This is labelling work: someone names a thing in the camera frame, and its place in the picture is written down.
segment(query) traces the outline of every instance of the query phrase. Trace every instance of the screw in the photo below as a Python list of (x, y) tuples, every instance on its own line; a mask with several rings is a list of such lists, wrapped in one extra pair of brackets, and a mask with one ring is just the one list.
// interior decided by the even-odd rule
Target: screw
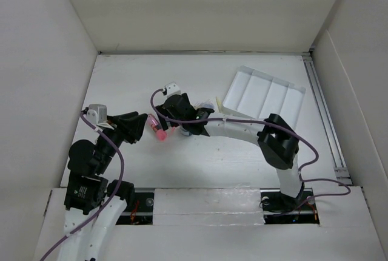
[(267, 206), (269, 205), (269, 197), (268, 196), (264, 196), (262, 199), (261, 199), (261, 203), (264, 205), (264, 206)]
[(145, 200), (145, 205), (146, 206), (153, 206), (153, 199), (152, 198), (147, 198)]

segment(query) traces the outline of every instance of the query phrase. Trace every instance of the pink tube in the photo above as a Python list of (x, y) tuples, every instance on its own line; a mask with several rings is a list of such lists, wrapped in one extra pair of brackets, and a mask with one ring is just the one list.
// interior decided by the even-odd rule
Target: pink tube
[(148, 114), (147, 124), (155, 132), (159, 141), (164, 141), (167, 138), (167, 132), (162, 129), (159, 121), (152, 114)]

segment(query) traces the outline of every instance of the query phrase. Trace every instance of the black bracket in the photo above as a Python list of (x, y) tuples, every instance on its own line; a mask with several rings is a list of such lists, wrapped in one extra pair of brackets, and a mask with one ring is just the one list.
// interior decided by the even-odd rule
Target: black bracket
[[(292, 128), (281, 118), (280, 115), (270, 114), (264, 121), (284, 127), (293, 132)], [(258, 132), (259, 146), (264, 158), (269, 165), (287, 170), (293, 166), (293, 159), (299, 151), (299, 140), (274, 127), (265, 126), (263, 131)]]
[[(186, 93), (182, 95), (172, 95), (166, 99), (163, 105), (157, 106), (156, 109), (166, 117), (173, 118), (175, 120), (203, 120), (209, 117), (210, 114), (214, 112), (210, 108), (199, 108), (195, 109), (191, 104), (189, 97)], [(159, 117), (159, 122), (163, 130), (167, 130), (169, 125), (166, 120)], [(182, 127), (191, 132), (193, 135), (206, 135), (209, 136), (206, 132), (204, 126), (207, 124), (207, 121), (203, 123), (195, 124), (182, 124)], [(171, 123), (171, 126), (179, 126), (177, 123)]]

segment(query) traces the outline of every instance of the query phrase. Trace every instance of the white tray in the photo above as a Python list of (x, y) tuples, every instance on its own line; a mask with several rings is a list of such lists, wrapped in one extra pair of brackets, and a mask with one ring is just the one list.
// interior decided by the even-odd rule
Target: white tray
[(306, 88), (241, 66), (222, 103), (225, 114), (267, 118), (279, 114), (294, 129)]

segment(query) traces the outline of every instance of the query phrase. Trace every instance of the cable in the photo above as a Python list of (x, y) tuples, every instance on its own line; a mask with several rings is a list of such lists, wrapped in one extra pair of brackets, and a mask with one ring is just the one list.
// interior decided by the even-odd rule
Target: cable
[[(91, 129), (93, 130), (96, 130), (96, 127), (94, 125), (92, 125), (91, 123), (89, 123), (89, 121), (84, 117), (84, 114), (81, 112), (81, 114), (79, 115), (79, 117), (83, 120), (83, 122), (85, 122), (85, 124), (87, 124)], [(120, 187), (120, 184), (122, 182), (122, 178), (124, 176), (124, 157), (122, 156), (122, 153), (120, 152), (119, 148), (114, 144), (114, 142), (111, 141), (111, 139), (109, 139), (109, 137), (107, 137), (104, 133), (102, 133), (100, 130), (97, 130), (97, 133), (102, 136), (102, 138), (105, 139), (105, 141), (108, 142), (108, 144), (110, 144), (112, 146), (112, 148), (115, 149), (115, 151), (117, 152), (117, 154), (119, 155), (119, 158), (120, 158), (120, 175), (119, 175), (119, 178), (118, 178), (118, 181), (117, 181), (117, 184), (112, 192), (112, 194), (110, 195), (110, 197), (107, 199), (107, 201), (102, 205), (100, 206), (100, 208), (91, 216), (89, 217), (86, 221), (84, 221), (83, 223), (81, 223), (79, 226), (77, 226), (75, 229), (73, 229), (72, 231), (70, 231), (70, 235), (72, 234), (75, 234), (76, 232), (78, 232), (80, 229), (82, 229), (83, 227), (85, 227), (87, 224), (89, 224), (93, 219), (95, 219), (100, 213), (101, 211), (107, 207), (107, 205), (110, 203), (110, 201), (113, 199), (113, 197), (116, 195), (119, 187)], [(58, 242), (56, 242), (44, 255), (43, 257), (40, 259), (40, 261), (43, 261), (45, 260), (61, 243), (63, 243), (64, 241), (66, 241), (68, 239), (68, 236), (63, 236)]]
[(314, 208), (314, 206), (313, 205), (311, 205), (310, 203), (306, 203), (306, 205), (308, 205), (308, 206), (310, 206), (311, 207), (311, 209), (313, 210), (313, 214), (314, 214), (314, 219), (315, 220), (317, 220), (317, 217), (316, 217), (316, 212), (315, 212), (315, 208)]
[[(317, 197), (324, 197), (324, 196), (344, 196), (344, 195), (348, 195), (350, 194), (352, 191), (350, 190), (350, 188), (340, 182), (340, 181), (337, 181), (337, 180), (333, 180), (333, 179), (328, 179), (328, 178), (316, 178), (316, 179), (303, 179), (302, 178), (302, 169), (305, 168), (306, 166), (310, 166), (311, 164), (314, 164), (315, 162), (318, 161), (319, 159), (319, 153), (318, 151), (313, 147), (312, 144), (310, 144), (307, 140), (305, 140), (303, 137), (301, 137), (300, 135), (294, 133), (293, 131), (289, 130), (289, 129), (286, 129), (285, 127), (282, 127), (282, 126), (279, 126), (277, 124), (273, 124), (273, 123), (268, 123), (266, 121), (261, 121), (261, 120), (240, 120), (240, 119), (236, 119), (236, 118), (222, 118), (222, 117), (213, 117), (213, 118), (205, 118), (203, 120), (174, 120), (172, 118), (169, 118), (163, 114), (161, 114), (155, 107), (154, 103), (153, 103), (153, 99), (155, 97), (155, 95), (159, 92), (163, 92), (164, 89), (158, 89), (156, 91), (154, 91), (151, 95), (151, 99), (150, 99), (150, 103), (151, 103), (151, 107), (152, 109), (156, 112), (156, 114), (165, 119), (166, 121), (170, 121), (172, 123), (178, 123), (178, 124), (190, 124), (190, 123), (204, 123), (206, 121), (229, 121), (229, 122), (232, 122), (232, 123), (256, 123), (256, 124), (263, 124), (263, 125), (266, 125), (266, 126), (270, 126), (270, 127), (273, 127), (275, 129), (278, 129), (280, 131), (283, 131), (287, 134), (289, 134), (290, 136), (292, 137), (295, 137), (296, 139), (298, 139), (299, 141), (301, 141), (302, 143), (304, 143), (307, 147), (309, 147), (311, 149), (311, 151), (313, 151), (313, 153), (315, 154), (315, 158), (311, 161), (308, 161), (304, 164), (302, 164), (299, 168), (298, 168), (298, 172), (299, 172), (299, 179), (304, 182), (304, 183), (308, 183), (308, 182), (316, 182), (316, 181), (327, 181), (327, 182), (332, 182), (332, 183), (336, 183), (340, 186), (344, 186), (347, 191), (346, 192), (343, 192), (343, 193), (324, 193), (324, 194), (318, 194), (318, 195), (314, 195), (314, 196), (310, 196), (310, 197), (307, 197), (303, 202), (301, 202), (293, 211), (299, 209), (300, 207), (302, 207), (302, 205), (304, 205), (305, 203), (311, 201), (311, 200), (314, 200), (316, 199)], [(282, 214), (277, 214), (277, 216), (282, 216), (282, 215), (286, 215), (290, 213), (289, 211), (288, 212), (284, 212)]]

